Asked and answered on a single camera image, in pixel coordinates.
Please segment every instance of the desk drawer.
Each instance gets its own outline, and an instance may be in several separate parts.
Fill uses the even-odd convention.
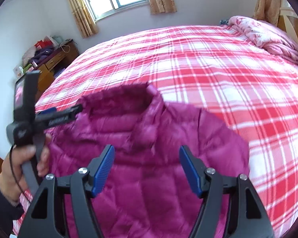
[[[42,80],[46,74],[48,74],[48,69],[45,67],[45,64],[42,64],[38,70],[41,72],[39,76],[39,81]]]
[[[49,60],[45,65],[48,70],[52,69],[56,64],[58,64],[62,59],[64,59],[64,52],[59,52],[51,60]]]

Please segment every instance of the window frame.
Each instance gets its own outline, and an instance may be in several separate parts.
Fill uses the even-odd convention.
[[[149,0],[139,0],[139,1],[135,1],[135,2],[132,2],[132,3],[128,3],[128,4],[125,4],[125,5],[121,5],[119,0],[116,0],[116,3],[118,5],[118,8],[116,9],[114,4],[113,4],[113,1],[110,0],[110,3],[111,3],[111,6],[112,6],[112,10],[110,11],[107,11],[107,12],[104,12],[103,14],[101,14],[99,17],[96,17],[96,14],[91,6],[91,3],[90,3],[90,0],[85,0],[86,1],[86,4],[88,6],[88,9],[90,10],[93,18],[94,18],[94,21],[97,22],[103,18],[106,18],[110,15],[113,15],[115,13],[118,13],[118,12],[121,12],[121,11],[125,11],[125,10],[128,10],[128,9],[131,9],[131,8],[136,8],[136,7],[139,7],[139,6],[143,6],[143,5],[147,5],[149,4]]]

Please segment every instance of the metal screw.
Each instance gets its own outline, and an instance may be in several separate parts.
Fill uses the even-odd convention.
[[[213,175],[213,174],[215,174],[215,169],[212,168],[212,167],[209,167],[209,168],[207,168],[207,173],[208,173],[209,175]]]
[[[240,179],[243,180],[243,181],[246,181],[248,179],[248,177],[245,174],[241,174]]]
[[[80,173],[80,174],[82,174],[82,175],[84,175],[85,173],[87,173],[87,168],[85,168],[85,167],[82,167],[82,168],[80,168],[79,170],[78,170],[78,172]]]
[[[45,179],[47,179],[47,180],[52,180],[52,179],[54,179],[54,174],[48,174],[48,175],[46,175],[46,176],[45,176]]]

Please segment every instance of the sleeve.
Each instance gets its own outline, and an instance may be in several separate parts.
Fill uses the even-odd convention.
[[[199,146],[200,154],[206,158],[205,164],[221,175],[249,175],[248,142],[229,129],[223,120],[204,109],[201,109],[199,119]]]
[[[9,237],[13,229],[13,220],[24,213],[21,204],[12,206],[0,191],[0,238]]]

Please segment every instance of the purple clothing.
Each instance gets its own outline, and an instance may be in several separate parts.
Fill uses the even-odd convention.
[[[105,188],[92,201],[105,237],[187,238],[201,200],[191,191],[179,161],[181,145],[223,175],[249,174],[248,144],[215,115],[182,103],[165,103],[149,84],[113,87],[78,100],[83,112],[75,122],[52,131],[51,171],[74,173],[115,147]],[[216,237],[226,221],[224,198]],[[77,238],[71,208],[66,213]]]

